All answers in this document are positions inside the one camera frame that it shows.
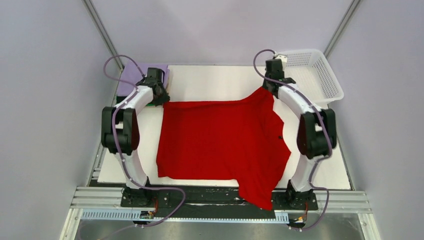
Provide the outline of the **red t shirt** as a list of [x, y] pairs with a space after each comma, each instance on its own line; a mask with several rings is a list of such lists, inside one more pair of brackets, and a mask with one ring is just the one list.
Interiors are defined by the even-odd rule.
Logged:
[[264, 88], [241, 100], [165, 103], [158, 176], [236, 180], [241, 198], [271, 210], [272, 192], [291, 155], [273, 107], [274, 97]]

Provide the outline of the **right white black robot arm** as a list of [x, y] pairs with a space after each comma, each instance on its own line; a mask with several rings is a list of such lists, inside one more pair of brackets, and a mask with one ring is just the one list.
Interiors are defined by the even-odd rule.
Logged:
[[312, 197], [316, 189], [313, 185], [315, 172], [337, 145], [336, 115], [332, 109], [323, 109], [309, 100], [295, 80], [285, 76], [286, 63], [284, 57], [266, 60], [262, 86], [299, 119], [296, 144], [300, 157], [285, 195], [286, 204], [298, 209]]

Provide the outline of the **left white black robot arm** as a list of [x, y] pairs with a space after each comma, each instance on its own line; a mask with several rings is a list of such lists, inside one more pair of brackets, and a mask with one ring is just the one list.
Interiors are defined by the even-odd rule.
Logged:
[[152, 190], [158, 188], [146, 186], [149, 179], [137, 152], [141, 140], [138, 114], [149, 104], [156, 107], [170, 101], [164, 79], [162, 69], [148, 68], [142, 80], [132, 85], [129, 96], [114, 106], [104, 107], [101, 112], [101, 144], [118, 160], [126, 187], [136, 190], [133, 198], [142, 207], [152, 203]]

